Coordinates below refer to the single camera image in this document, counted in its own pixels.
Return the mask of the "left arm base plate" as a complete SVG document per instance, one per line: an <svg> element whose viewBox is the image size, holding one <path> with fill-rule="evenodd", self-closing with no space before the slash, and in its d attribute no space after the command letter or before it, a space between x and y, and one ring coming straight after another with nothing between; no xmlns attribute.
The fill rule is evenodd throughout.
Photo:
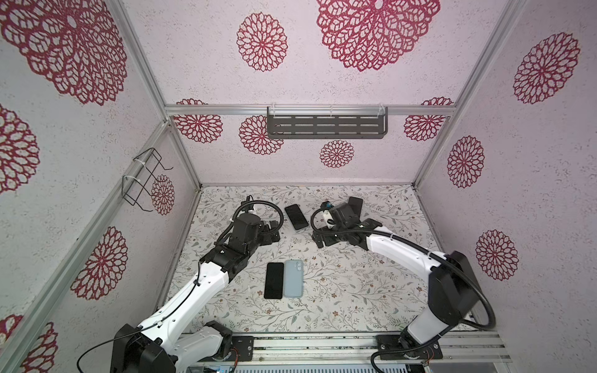
<svg viewBox="0 0 597 373"><path fill-rule="evenodd" d="M253 336L232 336L222 342L222 346L214 356L202 359L203 362L246 362L253 360Z"/></svg>

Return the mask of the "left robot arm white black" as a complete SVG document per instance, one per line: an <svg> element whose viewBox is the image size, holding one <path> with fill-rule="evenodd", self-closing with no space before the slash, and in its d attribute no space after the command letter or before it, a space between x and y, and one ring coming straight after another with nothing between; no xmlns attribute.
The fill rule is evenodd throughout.
<svg viewBox="0 0 597 373"><path fill-rule="evenodd" d="M183 333L200 311L247 267L257 248L278 242L282 221L251 212L234 217L198 263L197 273L161 309L138 326L126 324L113 342L112 372L185 372L207 357L226 357L232 331L217 322Z"/></svg>

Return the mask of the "light blue phone case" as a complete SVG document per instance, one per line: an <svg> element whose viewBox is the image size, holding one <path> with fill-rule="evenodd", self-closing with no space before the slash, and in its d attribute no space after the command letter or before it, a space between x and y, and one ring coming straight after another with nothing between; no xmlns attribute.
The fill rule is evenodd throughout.
<svg viewBox="0 0 597 373"><path fill-rule="evenodd" d="M285 261L284 290L286 298L301 298L303 296L304 265L301 260Z"/></svg>

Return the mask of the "black phone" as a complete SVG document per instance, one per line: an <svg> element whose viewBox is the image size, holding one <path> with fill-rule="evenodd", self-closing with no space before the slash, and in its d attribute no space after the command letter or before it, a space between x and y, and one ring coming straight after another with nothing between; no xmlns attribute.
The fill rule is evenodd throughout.
<svg viewBox="0 0 597 373"><path fill-rule="evenodd" d="M285 265L281 262L267 264L264 284L265 299L282 299L284 292Z"/></svg>
<svg viewBox="0 0 597 373"><path fill-rule="evenodd" d="M309 222L307 221L299 205L289 205L285 207L285 212L295 231L309 227Z"/></svg>
<svg viewBox="0 0 597 373"><path fill-rule="evenodd" d="M351 206L352 211L360 216L362 214L363 200L358 197L349 197L348 204Z"/></svg>

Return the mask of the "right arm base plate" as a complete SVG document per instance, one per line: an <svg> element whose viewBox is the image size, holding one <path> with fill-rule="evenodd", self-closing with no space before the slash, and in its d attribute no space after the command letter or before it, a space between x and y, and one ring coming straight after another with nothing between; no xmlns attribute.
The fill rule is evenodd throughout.
<svg viewBox="0 0 597 373"><path fill-rule="evenodd" d="M406 334L382 334L376 336L379 357L382 360L423 360L443 359L438 338L418 343Z"/></svg>

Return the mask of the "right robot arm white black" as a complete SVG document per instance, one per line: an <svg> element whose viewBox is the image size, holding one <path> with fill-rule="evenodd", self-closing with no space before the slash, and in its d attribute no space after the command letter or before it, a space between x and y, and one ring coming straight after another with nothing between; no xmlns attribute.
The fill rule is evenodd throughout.
<svg viewBox="0 0 597 373"><path fill-rule="evenodd" d="M346 242L384 256L427 282L427 306L403 329L395 348L378 351L375 357L414 357L460 324L483 331L496 327L494 309L463 253L426 249L381 222L362 220L357 205L350 202L321 205L312 213L310 226L320 248Z"/></svg>

